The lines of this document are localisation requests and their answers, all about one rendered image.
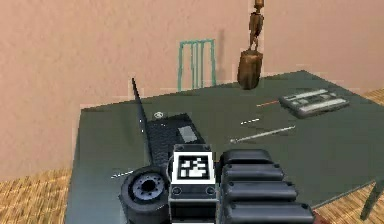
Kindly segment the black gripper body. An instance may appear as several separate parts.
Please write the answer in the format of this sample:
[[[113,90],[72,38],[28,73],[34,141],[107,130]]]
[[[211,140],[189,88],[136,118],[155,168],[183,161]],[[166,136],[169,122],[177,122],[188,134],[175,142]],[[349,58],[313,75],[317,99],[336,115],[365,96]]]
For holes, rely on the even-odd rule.
[[[168,181],[163,169],[146,166],[123,182],[119,200],[127,224],[169,224]]]

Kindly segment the dark green dining table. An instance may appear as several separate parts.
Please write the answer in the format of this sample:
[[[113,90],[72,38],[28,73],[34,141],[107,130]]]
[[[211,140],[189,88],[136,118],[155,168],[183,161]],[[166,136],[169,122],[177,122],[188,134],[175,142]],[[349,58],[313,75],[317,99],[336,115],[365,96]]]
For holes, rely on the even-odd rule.
[[[327,89],[347,107],[297,118],[279,97]],[[296,200],[314,208],[375,179],[384,179],[384,107],[305,71],[263,78],[253,90],[222,84],[157,97],[139,94],[147,119],[187,113],[219,159],[231,149],[262,149],[295,185]],[[240,122],[260,118],[246,125]],[[289,126],[292,130],[232,144],[230,139]],[[84,109],[80,116],[65,224],[127,224],[119,195],[129,176],[151,165],[131,101]]]

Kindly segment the brown wooden figure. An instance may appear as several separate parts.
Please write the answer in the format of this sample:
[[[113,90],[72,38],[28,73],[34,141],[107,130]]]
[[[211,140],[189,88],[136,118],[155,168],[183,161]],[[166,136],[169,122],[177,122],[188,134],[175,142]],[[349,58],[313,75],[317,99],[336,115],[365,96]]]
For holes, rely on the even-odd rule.
[[[261,9],[264,0],[254,0],[255,10],[249,19],[249,44],[248,49],[241,52],[237,82],[244,90],[251,90],[258,86],[263,62],[263,54],[258,51],[259,36],[262,32],[264,15]]]

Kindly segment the black laptop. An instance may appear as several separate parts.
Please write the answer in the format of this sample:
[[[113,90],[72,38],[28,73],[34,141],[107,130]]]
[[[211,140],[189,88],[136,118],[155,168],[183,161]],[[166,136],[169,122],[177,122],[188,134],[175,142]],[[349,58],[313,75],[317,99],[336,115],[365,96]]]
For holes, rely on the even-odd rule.
[[[204,138],[187,113],[149,121],[134,78],[131,79],[131,83],[138,110],[140,132],[151,165],[166,164],[176,144],[205,144]]]

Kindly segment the long silver pen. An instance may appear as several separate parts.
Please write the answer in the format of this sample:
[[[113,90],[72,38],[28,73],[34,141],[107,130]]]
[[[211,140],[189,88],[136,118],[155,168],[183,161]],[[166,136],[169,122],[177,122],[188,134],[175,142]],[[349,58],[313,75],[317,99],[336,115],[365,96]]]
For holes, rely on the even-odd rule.
[[[268,136],[268,135],[273,135],[273,134],[285,132],[285,131],[288,131],[288,130],[292,130],[294,128],[296,128],[296,126],[289,126],[289,127],[284,127],[284,128],[280,128],[280,129],[274,129],[274,130],[271,130],[271,131],[261,132],[261,133],[257,133],[257,134],[254,134],[254,135],[242,137],[242,138],[230,139],[229,142],[232,143],[232,144],[236,144],[238,142],[248,141],[248,140],[252,140],[252,139],[256,139],[256,138],[260,138],[260,137],[264,137],[264,136]]]

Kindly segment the teal chair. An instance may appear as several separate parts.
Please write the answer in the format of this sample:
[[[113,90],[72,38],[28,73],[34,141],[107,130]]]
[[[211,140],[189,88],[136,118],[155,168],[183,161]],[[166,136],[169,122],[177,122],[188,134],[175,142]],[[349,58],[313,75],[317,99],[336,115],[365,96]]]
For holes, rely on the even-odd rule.
[[[185,40],[179,43],[178,47],[178,68],[177,68],[177,90],[182,90],[182,77],[184,70],[184,49],[190,48],[190,69],[191,69],[191,88],[204,87],[204,50],[205,45],[209,44],[209,58],[211,65],[211,85],[216,85],[216,57],[215,57],[215,40]]]

